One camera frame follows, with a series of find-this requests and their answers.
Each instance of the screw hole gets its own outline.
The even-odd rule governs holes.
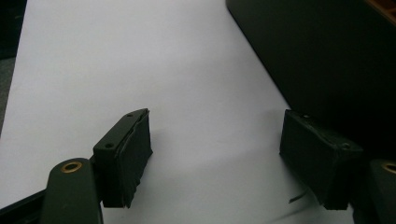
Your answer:
[[[75,169],[76,167],[78,167],[78,165],[75,164],[75,163],[72,163],[72,164],[66,164],[66,166],[64,167],[64,169],[67,170],[67,171],[70,171],[70,170]]]
[[[396,164],[395,163],[386,162],[386,163],[382,164],[382,167],[385,170],[387,170],[393,174],[396,174]]]
[[[79,170],[79,168],[81,168],[81,167],[82,167],[82,163],[81,162],[79,162],[79,161],[71,161],[71,162],[65,164],[61,168],[61,171],[63,173],[68,174],[68,173],[73,173],[73,172]]]

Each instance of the white table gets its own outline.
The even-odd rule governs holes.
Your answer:
[[[150,109],[154,154],[111,223],[353,223],[278,156],[288,107],[224,0],[31,0],[0,141],[0,207]]]

